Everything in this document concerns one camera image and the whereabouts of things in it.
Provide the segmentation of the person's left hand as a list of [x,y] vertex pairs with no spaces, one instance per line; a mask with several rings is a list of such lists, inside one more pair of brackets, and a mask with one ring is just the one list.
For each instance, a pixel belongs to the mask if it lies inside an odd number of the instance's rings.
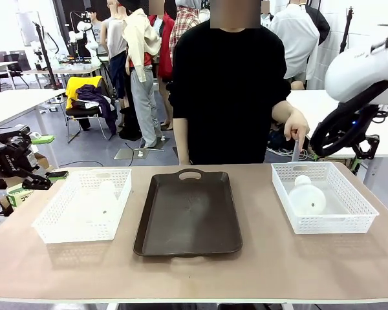
[[302,142],[309,132],[309,126],[304,115],[296,108],[293,108],[285,123],[284,135],[287,141],[293,139]]

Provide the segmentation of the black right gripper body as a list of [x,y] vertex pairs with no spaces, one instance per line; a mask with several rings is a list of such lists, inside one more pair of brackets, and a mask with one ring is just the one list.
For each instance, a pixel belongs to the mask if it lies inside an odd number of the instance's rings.
[[371,123],[383,123],[388,117],[388,111],[378,105],[367,105],[355,112],[346,113],[338,123],[338,137],[348,134],[355,138],[365,134]]

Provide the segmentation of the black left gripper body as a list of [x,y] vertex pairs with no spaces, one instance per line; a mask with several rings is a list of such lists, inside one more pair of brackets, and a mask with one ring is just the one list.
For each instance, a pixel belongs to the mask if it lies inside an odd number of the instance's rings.
[[0,143],[0,179],[18,177],[23,181],[29,176],[38,175],[35,157],[25,142],[2,144]]

